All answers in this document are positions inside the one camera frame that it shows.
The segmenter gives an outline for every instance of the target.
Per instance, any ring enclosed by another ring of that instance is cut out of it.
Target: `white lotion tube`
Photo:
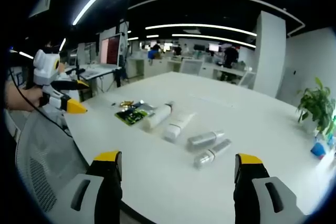
[[[180,113],[178,114],[172,122],[167,126],[166,130],[163,133],[163,136],[170,140],[173,141],[175,140],[182,130],[187,126],[191,118],[193,118],[193,114],[186,114],[186,113]]]
[[[194,146],[213,144],[218,138],[224,135],[224,130],[211,131],[198,136],[188,138],[188,142]]]
[[[150,130],[165,120],[172,113],[173,104],[174,102],[169,102],[157,108],[153,114],[144,119],[144,127]]]
[[[213,148],[199,154],[194,159],[194,166],[197,168],[201,168],[206,164],[212,163],[215,158],[219,157],[224,153],[224,151],[231,145],[231,143],[232,142],[230,139],[226,139],[215,145]]]

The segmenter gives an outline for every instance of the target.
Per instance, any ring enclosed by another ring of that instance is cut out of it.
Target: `potted plant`
[[[308,133],[317,129],[319,133],[328,135],[334,124],[335,99],[329,99],[330,88],[323,87],[319,78],[316,77],[315,82],[318,85],[316,89],[307,88],[303,92],[298,106],[298,111],[301,111],[298,122],[305,121],[303,125]]]

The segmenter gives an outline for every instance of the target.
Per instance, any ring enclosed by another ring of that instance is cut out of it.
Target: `black ceiling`
[[[261,10],[286,20],[287,32],[300,24],[282,13],[247,0],[159,0],[129,11],[128,7],[147,0],[97,0],[85,13],[77,26],[71,24],[89,0],[51,0],[50,10],[28,20],[24,37],[45,43],[60,44],[68,38],[67,46],[77,42],[92,41],[96,33],[115,26],[120,19],[130,22],[132,36],[140,38],[150,34],[169,36],[184,33],[183,28],[145,30],[146,26],[171,23],[201,23],[222,25],[253,31]],[[332,0],[261,0],[279,8],[285,8],[306,24],[296,34],[334,25],[335,10]],[[245,41],[247,35],[203,28],[201,33]]]

